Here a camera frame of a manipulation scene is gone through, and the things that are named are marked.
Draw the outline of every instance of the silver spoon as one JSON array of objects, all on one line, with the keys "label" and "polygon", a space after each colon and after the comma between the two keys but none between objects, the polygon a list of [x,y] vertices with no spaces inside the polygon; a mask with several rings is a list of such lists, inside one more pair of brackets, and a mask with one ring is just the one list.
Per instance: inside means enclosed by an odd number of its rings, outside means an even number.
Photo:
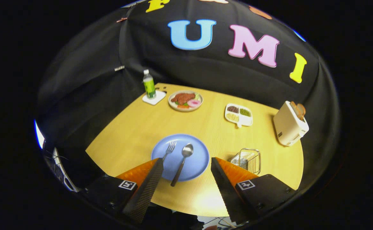
[{"label": "silver spoon", "polygon": [[179,176],[181,175],[181,171],[182,171],[182,168],[184,167],[185,159],[188,156],[191,156],[193,152],[194,152],[194,147],[192,147],[191,143],[185,145],[185,147],[182,149],[182,155],[184,156],[184,160],[182,161],[181,165],[179,166],[178,171],[174,176],[174,179],[172,179],[172,182],[171,182],[172,187],[175,186],[175,184],[178,181]]}]

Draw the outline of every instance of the toaster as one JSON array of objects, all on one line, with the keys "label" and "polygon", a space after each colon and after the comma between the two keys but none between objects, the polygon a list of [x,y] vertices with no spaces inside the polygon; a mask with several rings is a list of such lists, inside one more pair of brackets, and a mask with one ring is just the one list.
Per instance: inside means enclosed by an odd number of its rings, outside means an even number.
[{"label": "toaster", "polygon": [[285,146],[292,146],[309,131],[306,119],[297,117],[289,101],[273,117],[273,123],[277,139]]}]

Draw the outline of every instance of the blue plate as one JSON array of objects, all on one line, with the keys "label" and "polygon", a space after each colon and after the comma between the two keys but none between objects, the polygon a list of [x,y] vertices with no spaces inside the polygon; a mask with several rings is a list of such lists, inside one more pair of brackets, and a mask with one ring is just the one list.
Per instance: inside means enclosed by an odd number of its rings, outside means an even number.
[{"label": "blue plate", "polygon": [[164,161],[164,171],[162,177],[167,180],[172,180],[175,173],[178,171],[179,165],[182,163],[182,149],[188,143],[194,147],[194,153],[185,159],[184,167],[178,181],[192,180],[201,175],[209,165],[209,151],[207,147],[198,138],[188,134],[174,134],[162,139],[153,149],[151,159],[164,157],[165,151],[171,141],[176,141],[174,151],[169,153]]}]

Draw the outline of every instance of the wooden table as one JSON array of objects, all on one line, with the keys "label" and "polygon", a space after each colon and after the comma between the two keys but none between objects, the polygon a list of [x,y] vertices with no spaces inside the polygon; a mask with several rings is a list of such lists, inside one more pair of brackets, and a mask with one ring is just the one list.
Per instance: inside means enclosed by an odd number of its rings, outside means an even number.
[{"label": "wooden table", "polygon": [[[303,174],[301,142],[291,147],[278,143],[272,121],[277,109],[208,90],[163,83],[156,84],[156,87],[168,92],[162,101],[153,106],[143,102],[143,95],[140,96],[87,148],[88,155],[108,175],[117,176],[151,160],[151,152],[162,138],[171,134],[190,134],[207,146],[211,157],[227,160],[242,148],[259,149],[259,176],[272,174],[291,188],[298,189]],[[178,90],[193,90],[201,94],[203,104],[192,112],[175,111],[168,104],[168,96]],[[237,128],[236,124],[226,121],[224,114],[228,103],[249,108],[253,125]],[[188,125],[178,122],[180,120],[188,121]],[[170,183],[161,178],[151,202],[198,216],[229,216],[210,165],[198,178],[178,182],[175,187]]]}]

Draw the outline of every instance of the plastic bottle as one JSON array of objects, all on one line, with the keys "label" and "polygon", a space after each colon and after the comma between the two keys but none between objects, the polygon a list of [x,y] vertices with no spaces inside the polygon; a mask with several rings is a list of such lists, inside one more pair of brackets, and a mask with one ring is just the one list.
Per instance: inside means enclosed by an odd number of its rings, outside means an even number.
[{"label": "plastic bottle", "polygon": [[144,83],[145,92],[147,93],[147,98],[155,98],[157,96],[156,86],[154,85],[154,79],[149,70],[144,70],[144,78],[142,81]]}]

